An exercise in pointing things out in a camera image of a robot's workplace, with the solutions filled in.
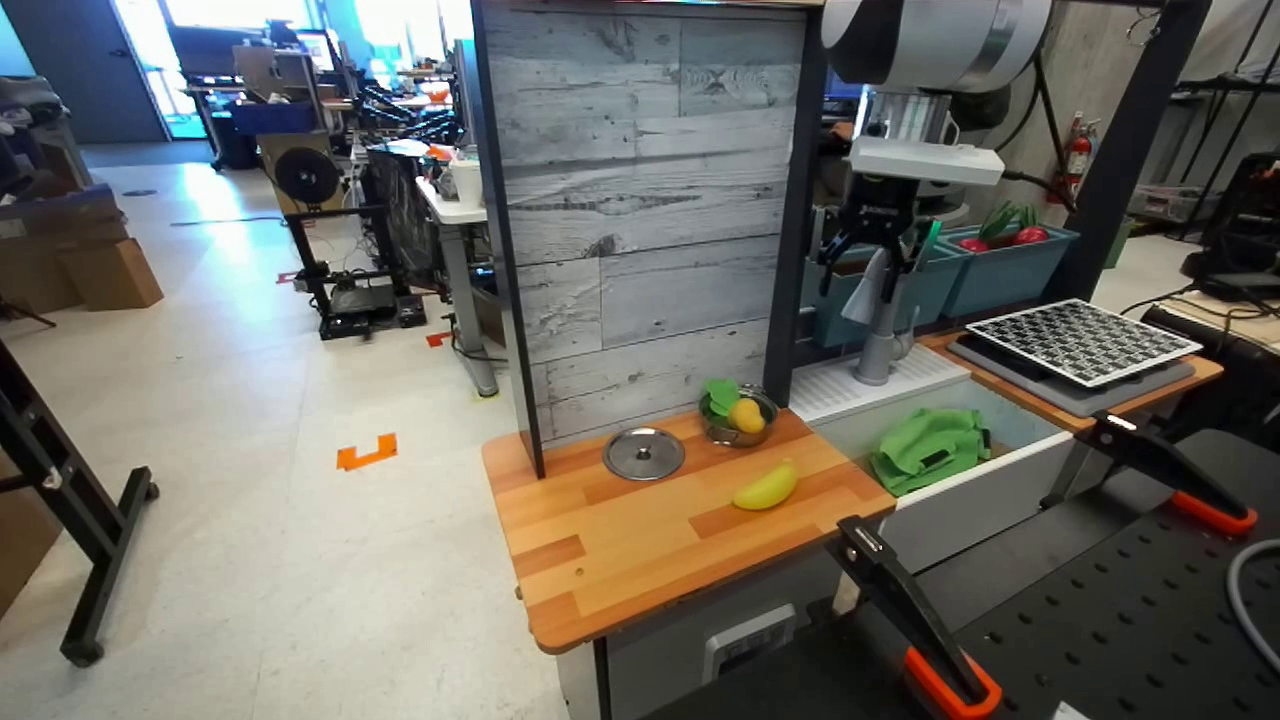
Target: gray floor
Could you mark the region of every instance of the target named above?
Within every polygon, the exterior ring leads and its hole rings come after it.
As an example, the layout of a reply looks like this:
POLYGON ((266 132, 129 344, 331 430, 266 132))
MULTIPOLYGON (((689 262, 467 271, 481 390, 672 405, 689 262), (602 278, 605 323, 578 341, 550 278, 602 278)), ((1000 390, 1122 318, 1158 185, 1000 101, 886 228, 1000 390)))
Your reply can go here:
MULTIPOLYGON (((0 622, 0 715, 53 720, 555 720, 484 490, 481 445, 512 396, 476 402, 433 328, 317 341, 260 175, 203 163, 100 169, 169 292, 149 312, 0 323, 105 485, 154 463, 110 662, 58 655, 86 579, 59 542, 0 622), (337 473, 337 447, 401 456, 337 473)), ((322 228, 343 266, 347 228, 322 228)), ((1178 287, 1188 244, 1138 242, 1099 303, 1178 287)))

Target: small metal bowl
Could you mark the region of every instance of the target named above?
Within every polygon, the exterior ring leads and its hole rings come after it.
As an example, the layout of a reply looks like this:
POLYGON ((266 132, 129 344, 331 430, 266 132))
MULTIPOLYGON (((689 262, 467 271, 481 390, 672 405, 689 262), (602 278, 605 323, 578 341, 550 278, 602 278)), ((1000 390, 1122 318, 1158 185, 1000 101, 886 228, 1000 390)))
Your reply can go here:
POLYGON ((768 432, 774 432, 775 405, 765 402, 765 396, 755 396, 755 394, 743 394, 739 402, 755 402, 755 405, 761 405, 765 430, 761 430, 755 435, 754 435, 754 432, 739 432, 729 416, 715 416, 710 396, 700 402, 700 421, 704 421, 704 432, 710 432, 715 445, 755 447, 755 445, 765 445, 768 432))

